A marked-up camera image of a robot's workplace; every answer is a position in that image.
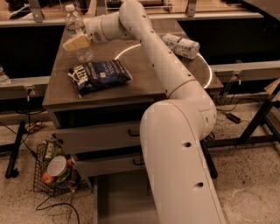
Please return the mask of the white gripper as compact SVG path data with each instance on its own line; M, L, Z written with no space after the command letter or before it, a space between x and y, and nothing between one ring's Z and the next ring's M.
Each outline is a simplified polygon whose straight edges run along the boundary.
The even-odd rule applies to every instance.
M75 51L81 48L86 48L90 46L91 39L95 44L106 42L106 37L102 31L102 17L94 17L86 22L86 30L87 34L80 33L75 35L63 44L63 48L66 51Z

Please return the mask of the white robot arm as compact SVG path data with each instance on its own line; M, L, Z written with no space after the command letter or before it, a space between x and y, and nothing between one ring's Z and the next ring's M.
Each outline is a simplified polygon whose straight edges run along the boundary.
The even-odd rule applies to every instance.
M227 224L200 142L213 130L216 107L206 90L154 31L144 7L124 0L120 10L86 22L96 44L140 41L167 98L146 109L140 142L161 224Z

